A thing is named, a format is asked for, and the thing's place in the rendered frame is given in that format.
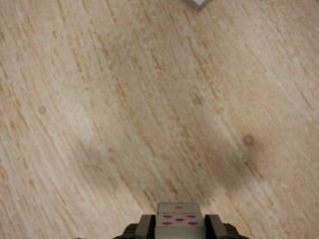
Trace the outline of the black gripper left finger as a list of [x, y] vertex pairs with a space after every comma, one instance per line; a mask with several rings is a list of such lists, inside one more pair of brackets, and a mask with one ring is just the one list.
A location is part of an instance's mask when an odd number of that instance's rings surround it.
[[155, 214], [142, 214], [139, 223], [132, 223], [128, 225], [123, 235], [117, 236], [113, 239], [155, 239], [155, 226]]

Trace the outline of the white domino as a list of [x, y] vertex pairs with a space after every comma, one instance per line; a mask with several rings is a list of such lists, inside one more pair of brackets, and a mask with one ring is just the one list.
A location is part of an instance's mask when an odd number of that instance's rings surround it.
[[205, 239], [198, 203], [159, 203], [155, 239]]
[[212, 0], [184, 0], [195, 11], [200, 12]]

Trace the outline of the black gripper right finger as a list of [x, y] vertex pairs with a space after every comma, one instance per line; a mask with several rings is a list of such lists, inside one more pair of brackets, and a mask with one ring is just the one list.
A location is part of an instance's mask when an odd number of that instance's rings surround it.
[[222, 223], [218, 214], [204, 214], [205, 239], [250, 239], [238, 233], [235, 226]]

